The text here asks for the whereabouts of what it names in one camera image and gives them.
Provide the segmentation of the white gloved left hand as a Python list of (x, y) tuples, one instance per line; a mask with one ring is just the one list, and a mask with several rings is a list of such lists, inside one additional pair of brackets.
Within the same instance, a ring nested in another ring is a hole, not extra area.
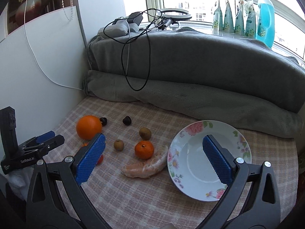
[(6, 175), (8, 184), (13, 193), (23, 201), (27, 200), (33, 171), (34, 169), (32, 167), (26, 167), (12, 171)]

